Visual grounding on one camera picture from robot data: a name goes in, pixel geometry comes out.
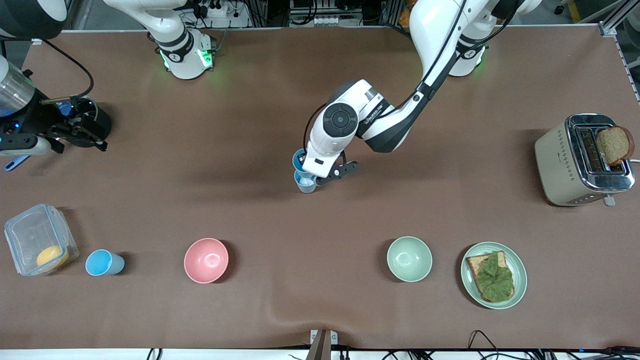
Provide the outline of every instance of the green bowl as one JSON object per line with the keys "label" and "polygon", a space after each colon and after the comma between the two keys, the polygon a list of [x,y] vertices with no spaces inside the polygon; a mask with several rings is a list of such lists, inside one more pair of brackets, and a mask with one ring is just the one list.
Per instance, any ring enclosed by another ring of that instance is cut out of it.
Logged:
{"label": "green bowl", "polygon": [[[480,291],[478,290],[476,283],[474,282],[474,276],[471,273],[469,264],[467,263],[467,258],[471,256],[489,254],[493,251],[504,251],[504,258],[507,261],[507,266],[513,274],[514,293],[513,296],[507,301],[490,302],[483,299],[482,296],[480,296]],[[474,246],[469,248],[462,259],[460,275],[462,276],[462,284],[465,286],[465,289],[467,289],[469,295],[471,295],[471,297],[474,298],[474,300],[477,301],[478,304],[490,309],[509,309],[510,307],[519,303],[520,300],[522,300],[522,297],[524,297],[524,293],[527,291],[527,271],[524,268],[522,260],[513,250],[509,249],[501,243],[486,241],[483,243],[475,244]]]}
{"label": "green bowl", "polygon": [[427,244],[413,236],[396,239],[387,251],[389,270],[400,280],[416,282],[431,271],[433,258]]}

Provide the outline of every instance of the lettuce leaf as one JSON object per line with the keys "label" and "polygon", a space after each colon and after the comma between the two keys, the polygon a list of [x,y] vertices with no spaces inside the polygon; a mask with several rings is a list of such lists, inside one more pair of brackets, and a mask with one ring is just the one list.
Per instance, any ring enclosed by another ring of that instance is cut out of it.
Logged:
{"label": "lettuce leaf", "polygon": [[492,252],[491,256],[483,263],[478,273],[478,290],[491,302],[502,302],[509,299],[513,289],[513,274],[509,268],[498,266],[498,253]]}

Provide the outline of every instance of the toaster slot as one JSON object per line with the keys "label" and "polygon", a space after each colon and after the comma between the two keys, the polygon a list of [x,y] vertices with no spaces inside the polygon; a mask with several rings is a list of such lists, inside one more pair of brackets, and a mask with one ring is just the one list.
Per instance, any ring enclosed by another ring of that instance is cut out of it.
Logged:
{"label": "toaster slot", "polygon": [[610,167],[604,160],[604,157],[598,149],[596,137],[598,133],[608,127],[580,127],[577,129],[582,155],[584,157],[587,170],[592,174],[624,174],[625,169],[622,165]]}
{"label": "toaster slot", "polygon": [[580,139],[580,148],[582,148],[588,171],[593,173],[605,172],[605,163],[600,156],[593,130],[588,127],[578,129],[578,138]]}

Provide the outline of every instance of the pink bowl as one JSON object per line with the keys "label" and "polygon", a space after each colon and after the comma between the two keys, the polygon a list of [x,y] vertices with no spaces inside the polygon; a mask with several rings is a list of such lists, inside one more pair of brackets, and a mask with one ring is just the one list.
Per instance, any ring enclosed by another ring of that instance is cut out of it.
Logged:
{"label": "pink bowl", "polygon": [[194,242],[184,255],[184,271],[198,284],[218,280],[229,265],[227,248],[216,239],[205,238]]}

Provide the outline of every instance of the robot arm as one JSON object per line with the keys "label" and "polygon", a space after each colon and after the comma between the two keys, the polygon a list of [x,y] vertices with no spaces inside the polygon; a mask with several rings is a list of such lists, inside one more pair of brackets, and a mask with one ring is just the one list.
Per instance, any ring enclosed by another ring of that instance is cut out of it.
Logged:
{"label": "robot arm", "polygon": [[[462,36],[470,24],[480,23],[482,26],[471,28],[488,29],[490,33],[495,25],[492,13],[506,18],[513,14],[517,6],[519,12],[526,12],[535,8],[540,1],[419,0],[411,13],[410,29],[422,62],[420,83],[398,108],[394,108],[364,79],[342,85],[316,118],[303,169],[326,178],[333,163],[354,136],[365,140],[375,152],[397,149],[447,75],[455,71],[458,57],[468,55],[463,53],[464,47],[458,46],[459,39],[462,37],[462,41],[469,42],[467,48],[482,39],[474,42]],[[480,55],[477,52],[469,60],[476,61]]]}
{"label": "robot arm", "polygon": [[178,13],[172,10],[185,5],[187,0],[104,2],[136,19],[149,30],[160,47],[164,64],[177,78],[197,78],[213,67],[211,37],[197,29],[187,29]]}
{"label": "robot arm", "polygon": [[[64,0],[0,0],[0,37],[47,41],[62,31],[66,19]],[[105,151],[104,139],[111,130],[109,115],[82,95],[48,98],[31,82],[30,74],[0,56],[0,156],[21,157],[19,162],[10,162],[5,171],[29,156],[51,150],[62,153],[65,146],[61,139]]]}

